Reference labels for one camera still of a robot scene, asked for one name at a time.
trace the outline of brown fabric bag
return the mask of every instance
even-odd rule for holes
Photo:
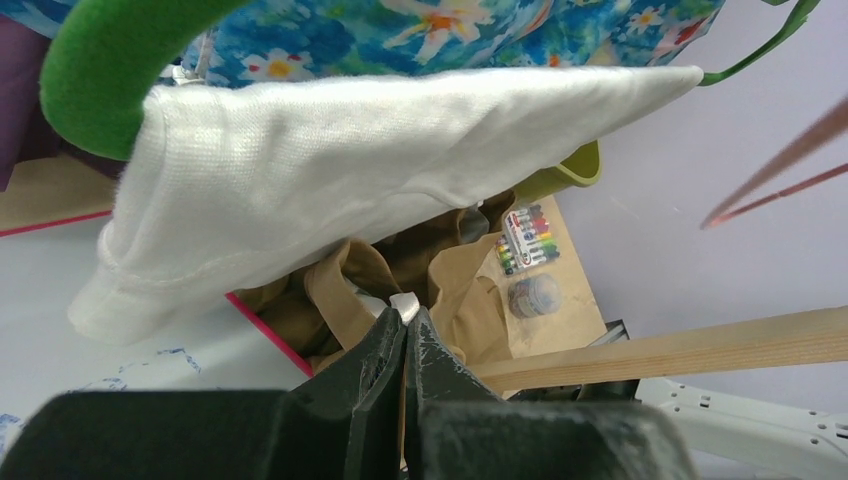
[[[349,240],[321,262],[239,296],[316,372],[376,321],[345,278],[386,303],[396,293],[414,292],[430,309],[442,341],[466,364],[512,358],[498,289],[476,274],[513,201],[502,194],[480,208],[492,233],[474,243],[461,245],[466,211],[453,210],[373,246]]]

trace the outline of green plush handle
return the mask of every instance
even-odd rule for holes
[[[771,5],[779,5],[781,3],[785,3],[786,0],[764,0],[766,3]],[[768,52],[774,50],[775,47],[783,43],[784,40],[792,36],[793,33],[798,31],[807,21],[807,15],[816,8],[816,5],[819,4],[819,0],[798,0],[798,3],[795,4],[795,8],[792,9],[792,12],[789,13],[789,17],[786,18],[786,22],[783,24],[783,27],[777,32],[777,34],[762,47],[758,48],[754,53],[748,55],[743,58],[742,61],[737,63],[736,65],[728,68],[727,70],[719,73],[705,73],[704,79],[701,81],[700,86],[706,87],[709,85],[714,85],[722,80],[732,77],[737,73],[741,72],[748,65],[759,60],[760,57],[767,54]]]
[[[92,153],[128,160],[142,101],[162,69],[249,0],[82,0],[53,41],[41,104],[56,131]]]

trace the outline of floral fabric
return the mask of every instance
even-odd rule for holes
[[[4,0],[53,37],[78,0]],[[195,40],[183,66],[211,85],[459,68],[669,63],[724,0],[256,0]]]

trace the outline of whiteboard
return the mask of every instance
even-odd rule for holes
[[[129,347],[74,332],[65,310],[95,269],[107,221],[0,238],[0,461],[27,418],[64,392],[292,389],[308,378],[301,359],[224,297]]]

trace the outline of green plastic container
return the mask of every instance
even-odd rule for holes
[[[513,187],[517,201],[533,202],[568,187],[588,187],[601,178],[598,141],[578,148],[559,165],[539,170]]]

